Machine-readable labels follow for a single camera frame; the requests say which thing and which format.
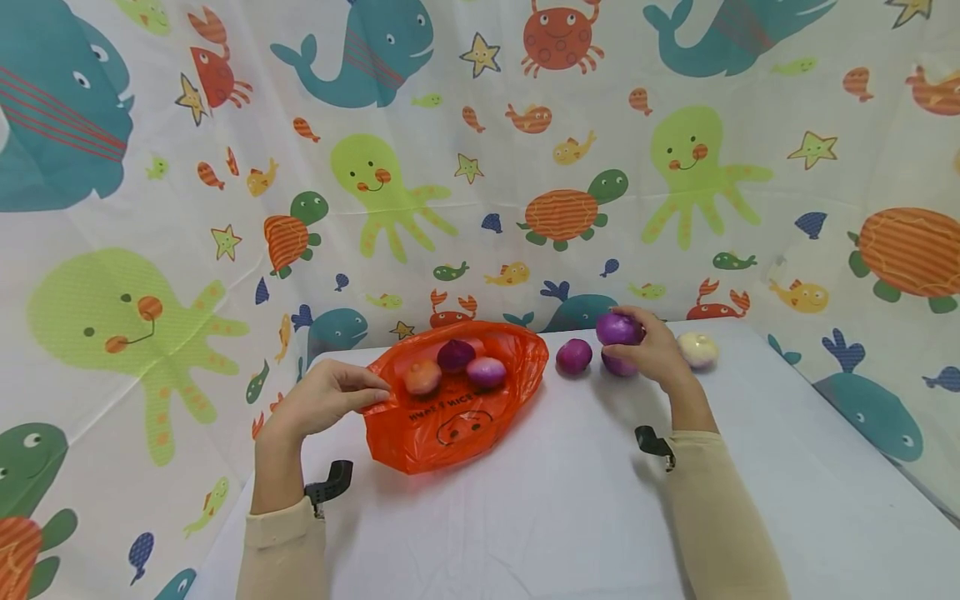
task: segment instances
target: beige sleeve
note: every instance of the beige sleeve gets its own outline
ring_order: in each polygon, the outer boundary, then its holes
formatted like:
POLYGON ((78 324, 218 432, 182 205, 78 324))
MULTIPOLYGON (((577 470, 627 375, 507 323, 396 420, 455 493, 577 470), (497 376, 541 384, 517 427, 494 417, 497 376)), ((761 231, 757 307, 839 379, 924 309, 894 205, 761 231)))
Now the beige sleeve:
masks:
POLYGON ((677 542, 697 600, 787 600, 780 561, 754 501, 715 433, 678 431, 666 476, 677 542))
POLYGON ((326 523, 306 496, 295 506, 247 515, 237 600, 325 600, 326 523))

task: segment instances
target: table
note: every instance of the table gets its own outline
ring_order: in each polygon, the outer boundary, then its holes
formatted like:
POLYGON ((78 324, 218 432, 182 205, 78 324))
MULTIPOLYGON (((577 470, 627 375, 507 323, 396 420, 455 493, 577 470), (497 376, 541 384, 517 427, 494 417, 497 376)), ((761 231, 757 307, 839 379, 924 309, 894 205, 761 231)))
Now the table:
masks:
MULTIPOLYGON (((793 597, 956 597, 960 531, 810 385, 735 319, 672 323, 708 333, 720 365, 701 376, 734 461, 777 547, 793 597)), ((670 535, 662 459, 634 428, 669 432, 667 398, 642 377, 588 376, 551 360, 529 411, 491 453, 407 476, 370 458, 351 415, 303 448, 307 481, 354 463, 325 505, 333 600, 633 600, 692 598, 670 535)), ((330 353, 367 365, 384 348, 330 353)), ((232 598, 248 484, 190 591, 232 598)))

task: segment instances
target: plastic bag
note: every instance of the plastic bag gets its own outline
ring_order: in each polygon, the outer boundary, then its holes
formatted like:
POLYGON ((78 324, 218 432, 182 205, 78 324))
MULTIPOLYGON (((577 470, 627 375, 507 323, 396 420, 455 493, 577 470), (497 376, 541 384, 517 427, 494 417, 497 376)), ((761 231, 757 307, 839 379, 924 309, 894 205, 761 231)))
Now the plastic bag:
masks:
POLYGON ((510 429, 517 412, 540 385, 549 352, 536 333, 504 323, 469 321, 403 340, 369 368, 390 383, 389 400, 364 412, 373 459, 407 474, 449 467, 491 449, 510 429), (467 374, 444 374, 436 392, 411 396, 403 386, 410 365, 436 359, 449 340, 479 348, 507 367, 507 379, 492 390, 467 374))

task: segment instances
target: cartoon crab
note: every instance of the cartoon crab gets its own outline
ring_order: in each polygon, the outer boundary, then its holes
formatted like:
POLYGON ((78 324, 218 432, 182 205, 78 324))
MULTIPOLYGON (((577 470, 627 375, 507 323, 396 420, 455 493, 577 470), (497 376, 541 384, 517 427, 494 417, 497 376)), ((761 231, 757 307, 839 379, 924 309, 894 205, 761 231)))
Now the cartoon crab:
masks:
POLYGON ((537 0, 530 0, 534 13, 527 19, 523 28, 523 47, 527 56, 520 61, 524 75, 533 69, 534 79, 540 68, 563 71, 574 64, 580 65, 580 72, 587 74, 590 69, 597 70, 597 62, 588 54, 592 50, 598 59, 604 58, 604 52, 598 46, 590 44, 593 40, 593 23, 600 16, 600 0, 584 0, 593 6, 593 15, 587 18, 576 9, 537 10, 537 0))
POLYGON ((204 15, 206 21, 195 14, 187 14, 190 24, 203 39, 224 47, 224 55, 221 57, 203 48, 190 48, 193 62, 197 66, 197 75, 200 76, 200 85, 206 94, 207 105, 210 108, 216 108, 230 100, 237 108, 241 108, 240 101, 234 96, 239 96, 247 104, 250 103, 250 96, 240 91, 237 86, 247 91, 253 91, 253 86, 233 77, 233 69, 229 65, 230 47, 227 46, 227 29, 224 27, 224 22, 207 7, 204 7, 204 15))
POLYGON ((430 327, 436 329, 444 325, 452 325, 461 321, 473 321, 477 316, 477 301, 473 296, 467 296, 465 299, 458 298, 457 301, 464 307, 464 310, 470 311, 470 314, 459 313, 455 310, 445 310, 442 313, 437 312, 437 306, 443 304, 446 300, 446 292, 442 294, 436 289, 430 293, 430 302, 433 304, 433 314, 430 315, 430 327))
POLYGON ((742 319, 747 316, 747 311, 750 310, 750 295, 746 292, 737 294, 734 290, 730 290, 730 300, 733 300, 733 303, 743 310, 742 313, 738 313, 735 308, 731 308, 726 304, 720 304, 719 302, 710 304, 700 303, 700 300, 702 300, 704 296, 709 296, 713 292, 716 292, 718 287, 720 287, 719 279, 717 279, 715 283, 710 283, 709 277, 704 279, 704 282, 700 284, 697 305, 691 308, 690 312, 686 313, 688 321, 693 321, 694 319, 716 319, 717 317, 736 317, 737 319, 742 319))

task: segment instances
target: whale eye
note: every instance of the whale eye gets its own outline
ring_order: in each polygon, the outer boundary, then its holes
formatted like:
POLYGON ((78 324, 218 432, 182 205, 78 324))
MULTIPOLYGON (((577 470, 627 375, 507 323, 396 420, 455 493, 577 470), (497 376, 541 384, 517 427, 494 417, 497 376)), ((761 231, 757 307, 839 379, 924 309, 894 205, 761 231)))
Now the whale eye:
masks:
POLYGON ((80 71, 73 72, 73 79, 75 82, 80 84, 80 87, 85 87, 86 89, 90 89, 90 80, 87 79, 86 75, 84 75, 80 71))

